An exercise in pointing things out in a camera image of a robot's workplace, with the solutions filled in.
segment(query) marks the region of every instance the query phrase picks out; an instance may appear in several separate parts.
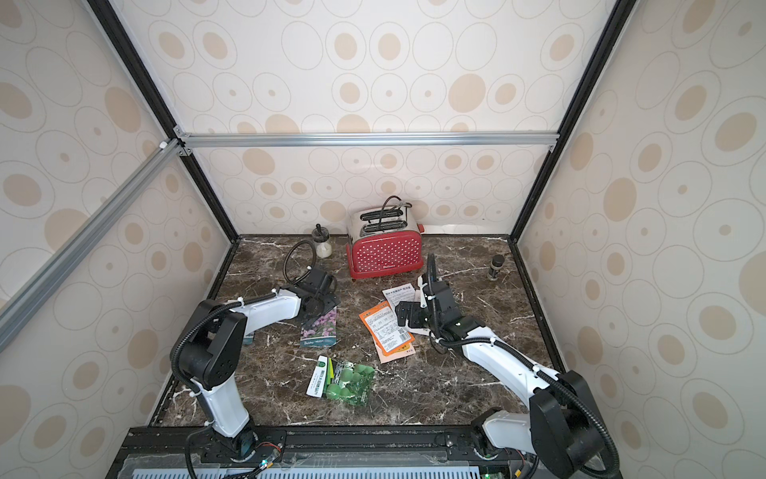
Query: patterned wallpaper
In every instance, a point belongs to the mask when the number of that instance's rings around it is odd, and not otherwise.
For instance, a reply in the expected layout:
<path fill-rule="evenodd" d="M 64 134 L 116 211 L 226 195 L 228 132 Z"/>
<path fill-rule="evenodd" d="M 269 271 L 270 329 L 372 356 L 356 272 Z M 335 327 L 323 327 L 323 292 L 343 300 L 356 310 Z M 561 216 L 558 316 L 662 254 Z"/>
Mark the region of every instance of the patterned wallpaper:
<path fill-rule="evenodd" d="M 0 2 L 0 307 L 164 135 L 79 2 Z"/>
<path fill-rule="evenodd" d="M 614 0 L 113 0 L 194 133 L 556 130 Z"/>
<path fill-rule="evenodd" d="M 228 241 L 174 160 L 0 354 L 0 477 L 102 479 Z"/>
<path fill-rule="evenodd" d="M 766 2 L 635 13 L 522 238 L 627 479 L 766 471 Z"/>
<path fill-rule="evenodd" d="M 547 146 L 196 150 L 241 234 L 346 233 L 349 212 L 389 195 L 412 202 L 427 233 L 508 233 Z"/>

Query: marble countertop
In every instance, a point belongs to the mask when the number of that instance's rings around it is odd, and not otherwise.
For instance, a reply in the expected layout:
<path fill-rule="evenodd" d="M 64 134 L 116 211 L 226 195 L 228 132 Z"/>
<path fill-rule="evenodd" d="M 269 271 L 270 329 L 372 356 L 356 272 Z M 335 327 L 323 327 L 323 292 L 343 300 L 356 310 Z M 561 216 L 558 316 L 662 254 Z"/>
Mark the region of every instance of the marble countertop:
<path fill-rule="evenodd" d="M 252 297 L 283 284 L 287 251 L 300 240 L 290 237 L 244 237 L 218 297 Z M 381 364 L 359 314 L 385 300 L 384 289 L 411 282 L 421 271 L 352 280 L 346 263 L 346 237 L 332 237 L 330 258 L 317 266 L 338 281 L 338 343 L 331 348 L 299 347 L 300 325 L 275 323 L 258 330 L 243 346 L 235 373 L 245 408 L 259 425 L 405 425 L 466 424 L 492 407 L 526 412 L 516 396 L 486 370 L 454 352 L 439 354 L 424 336 L 414 341 L 416 354 Z M 532 359 L 551 365 L 516 265 L 503 238 L 424 236 L 423 256 L 434 252 L 441 277 L 450 282 L 463 314 L 484 320 L 506 342 Z M 496 282 L 486 279 L 494 254 L 506 262 Z M 291 265 L 306 263 L 301 251 Z M 373 366 L 375 382 L 368 405 L 355 407 L 306 395 L 319 355 Z M 188 394 L 176 391 L 162 425 L 201 425 L 204 414 Z"/>

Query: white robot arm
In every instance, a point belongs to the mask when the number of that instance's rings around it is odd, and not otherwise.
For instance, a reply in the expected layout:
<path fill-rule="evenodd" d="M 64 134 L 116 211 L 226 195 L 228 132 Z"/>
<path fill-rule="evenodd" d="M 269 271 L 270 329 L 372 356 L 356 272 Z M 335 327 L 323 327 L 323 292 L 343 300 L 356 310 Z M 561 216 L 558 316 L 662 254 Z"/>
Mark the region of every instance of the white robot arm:
<path fill-rule="evenodd" d="M 537 455 L 557 477 L 569 477 L 577 470 L 602 478 L 616 475 L 617 449 L 582 377 L 536 363 L 504 343 L 478 319 L 463 316 L 449 285 L 436 281 L 432 255 L 426 276 L 429 281 L 419 281 L 425 307 L 420 303 L 399 303 L 396 312 L 400 325 L 429 328 L 435 343 L 458 350 L 490 371 L 529 408 L 529 414 L 496 408 L 480 416 L 474 422 L 476 453 L 485 457 L 504 448 L 525 451 Z M 178 374 L 175 368 L 174 374 L 197 396 L 208 423 L 235 461 L 247 460 L 257 439 L 253 419 L 242 405 L 234 382 L 242 338 L 269 324 L 299 316 L 305 300 L 305 295 L 301 298 L 288 290 L 275 290 L 249 303 L 240 299 L 221 305 L 206 300 L 200 303 L 176 343 L 174 352 L 179 349 L 180 359 Z M 202 328 L 195 331 L 196 325 L 211 315 L 219 317 L 213 340 L 208 339 L 207 332 L 199 334 Z M 598 453 L 608 464 L 605 471 L 584 466 Z"/>

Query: red toaster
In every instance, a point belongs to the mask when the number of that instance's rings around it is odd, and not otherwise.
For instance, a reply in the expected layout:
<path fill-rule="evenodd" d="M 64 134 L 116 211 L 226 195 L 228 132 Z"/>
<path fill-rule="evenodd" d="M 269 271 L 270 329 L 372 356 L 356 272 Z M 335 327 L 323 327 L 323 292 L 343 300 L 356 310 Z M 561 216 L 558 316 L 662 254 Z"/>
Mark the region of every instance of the red toaster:
<path fill-rule="evenodd" d="M 386 208 L 396 198 L 397 204 Z M 354 279 L 388 276 L 423 267 L 423 225 L 409 218 L 411 203 L 389 197 L 383 207 L 353 213 L 348 218 L 345 252 Z"/>

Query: black metal base plate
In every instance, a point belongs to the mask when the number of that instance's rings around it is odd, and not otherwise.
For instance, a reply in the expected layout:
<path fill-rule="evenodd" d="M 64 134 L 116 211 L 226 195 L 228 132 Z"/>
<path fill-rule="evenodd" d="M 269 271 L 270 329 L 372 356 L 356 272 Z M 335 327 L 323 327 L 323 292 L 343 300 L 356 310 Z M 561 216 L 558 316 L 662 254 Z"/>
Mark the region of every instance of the black metal base plate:
<path fill-rule="evenodd" d="M 117 477 L 128 456 L 154 454 L 183 454 L 186 437 L 195 427 L 131 428 L 117 453 L 107 479 Z M 283 455 L 315 453 L 376 453 L 420 452 L 446 457 L 447 461 L 481 466 L 486 471 L 507 471 L 508 461 L 520 461 L 519 453 L 502 451 L 486 460 L 473 450 L 469 425 L 458 426 L 286 426 L 255 428 L 258 442 L 282 445 Z M 203 463 L 228 467 L 255 467 L 270 454 L 272 448 L 263 446 L 246 462 L 235 463 L 217 446 L 212 436 L 197 435 L 191 452 L 200 455 Z"/>

